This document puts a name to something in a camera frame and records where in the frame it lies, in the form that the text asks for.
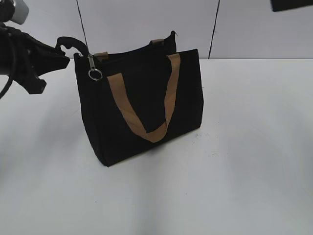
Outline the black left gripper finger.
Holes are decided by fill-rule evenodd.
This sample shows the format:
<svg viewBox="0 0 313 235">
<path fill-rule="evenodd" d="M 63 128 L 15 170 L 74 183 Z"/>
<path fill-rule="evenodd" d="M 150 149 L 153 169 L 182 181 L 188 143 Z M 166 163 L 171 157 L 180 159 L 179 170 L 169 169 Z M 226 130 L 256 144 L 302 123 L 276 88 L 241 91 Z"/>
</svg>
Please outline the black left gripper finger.
<svg viewBox="0 0 313 235">
<path fill-rule="evenodd" d="M 64 46 L 66 49 L 71 49 L 74 47 L 77 49 L 83 56 L 87 57 L 88 56 L 88 48 L 87 46 L 81 42 L 78 39 L 72 38 L 72 37 L 59 37 L 56 42 L 55 48 L 58 51 L 61 51 L 61 46 Z"/>
<path fill-rule="evenodd" d="M 31 72 L 22 76 L 22 86 L 29 94 L 42 94 L 46 82 L 40 79 L 35 72 Z"/>
</svg>

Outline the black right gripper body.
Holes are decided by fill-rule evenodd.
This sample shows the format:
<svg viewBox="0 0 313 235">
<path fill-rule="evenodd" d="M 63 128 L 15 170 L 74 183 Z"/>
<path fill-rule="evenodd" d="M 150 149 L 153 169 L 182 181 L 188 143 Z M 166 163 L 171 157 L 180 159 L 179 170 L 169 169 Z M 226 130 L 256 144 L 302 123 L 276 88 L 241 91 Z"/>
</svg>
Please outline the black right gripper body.
<svg viewBox="0 0 313 235">
<path fill-rule="evenodd" d="M 280 12 L 312 6 L 313 0 L 271 0 L 270 3 L 273 12 Z"/>
</svg>

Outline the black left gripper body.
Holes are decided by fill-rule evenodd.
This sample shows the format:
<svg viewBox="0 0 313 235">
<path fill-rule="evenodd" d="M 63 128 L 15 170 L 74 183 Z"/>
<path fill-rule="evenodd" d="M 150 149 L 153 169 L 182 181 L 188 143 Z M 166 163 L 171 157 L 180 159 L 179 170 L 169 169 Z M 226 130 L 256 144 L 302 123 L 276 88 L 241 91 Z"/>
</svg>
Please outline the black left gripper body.
<svg viewBox="0 0 313 235">
<path fill-rule="evenodd" d="M 65 69 L 69 58 L 63 51 L 46 45 L 21 30 L 0 24 L 0 71 L 9 74 L 16 62 L 14 80 L 35 72 L 38 76 Z"/>
</svg>

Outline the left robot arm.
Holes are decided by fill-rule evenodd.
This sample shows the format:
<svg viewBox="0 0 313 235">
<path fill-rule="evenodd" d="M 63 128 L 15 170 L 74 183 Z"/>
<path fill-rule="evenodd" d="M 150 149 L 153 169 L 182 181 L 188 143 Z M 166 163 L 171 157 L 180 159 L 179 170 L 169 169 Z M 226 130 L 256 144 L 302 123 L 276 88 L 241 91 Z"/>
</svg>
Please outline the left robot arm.
<svg viewBox="0 0 313 235">
<path fill-rule="evenodd" d="M 75 48 L 84 57 L 89 57 L 88 47 L 71 37 L 60 37 L 55 47 L 46 45 L 29 34 L 6 25 L 11 21 L 24 24 L 29 8 L 23 0 L 0 2 L 0 73 L 8 80 L 0 92 L 4 96 L 13 82 L 17 82 L 29 94 L 42 94 L 46 82 L 43 74 L 65 69 L 70 61 L 61 47 Z"/>
</svg>

